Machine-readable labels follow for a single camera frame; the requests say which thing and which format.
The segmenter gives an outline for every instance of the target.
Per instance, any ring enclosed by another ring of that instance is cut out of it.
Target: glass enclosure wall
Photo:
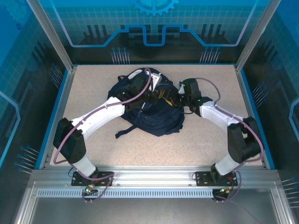
[[[0,222],[12,223],[65,67],[26,1],[0,6]]]
[[[299,178],[298,11],[298,1],[281,1],[244,66],[282,180]]]
[[[41,0],[74,64],[236,63],[269,0]]]

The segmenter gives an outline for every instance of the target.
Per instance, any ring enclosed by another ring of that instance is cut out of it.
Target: black strap
[[[118,81],[121,81],[124,77],[126,77],[126,76],[118,76],[117,79],[118,79]]]
[[[133,131],[135,128],[137,128],[137,127],[134,126],[134,125],[132,125],[132,126],[129,127],[127,130],[123,130],[123,131],[118,132],[118,133],[115,135],[115,138],[118,139],[118,138],[121,137],[122,135],[124,135],[124,134],[128,134],[130,131]]]

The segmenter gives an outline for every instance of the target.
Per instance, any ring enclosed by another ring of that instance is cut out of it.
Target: gear graphic
[[[21,23],[27,15],[27,6],[25,0],[0,0],[0,6],[6,7],[9,14],[17,23]]]
[[[170,8],[174,9],[174,4],[178,3],[178,0],[132,0],[132,3],[141,13],[156,16],[168,13]]]

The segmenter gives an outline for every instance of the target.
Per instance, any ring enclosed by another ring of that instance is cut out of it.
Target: backpack
[[[138,71],[145,73],[145,68],[137,69],[129,75],[133,74],[134,72],[139,74],[140,72]],[[156,86],[155,90],[170,88],[178,91],[177,88],[172,84],[173,82],[170,81],[166,76],[153,68],[150,68],[150,71],[152,73],[160,74],[162,77],[160,84]],[[129,75],[118,76],[118,83],[116,83],[108,92],[108,98],[118,92],[119,89],[133,83],[134,78],[129,79]],[[141,105],[140,108],[128,111],[121,117],[130,122],[132,126],[127,130],[118,132],[115,135],[116,138],[129,133],[135,128],[140,128],[141,130],[155,136],[178,133],[183,127],[183,122],[185,119],[183,108],[179,109],[173,107],[169,105],[163,98],[158,99],[156,104],[146,102],[144,105]]]

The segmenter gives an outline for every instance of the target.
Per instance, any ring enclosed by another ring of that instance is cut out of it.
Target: beige speckled surface
[[[142,65],[78,66],[64,117],[77,118],[103,104],[117,82]],[[232,65],[153,65],[175,85],[186,78],[205,77],[220,89],[219,105],[232,113],[247,117],[241,90]],[[199,81],[203,96],[217,98],[216,90]],[[180,133],[156,137],[140,129],[115,139],[118,131],[131,125],[116,118],[95,131],[86,141],[87,155],[96,165],[211,165],[227,154],[224,131],[197,115],[186,115]]]

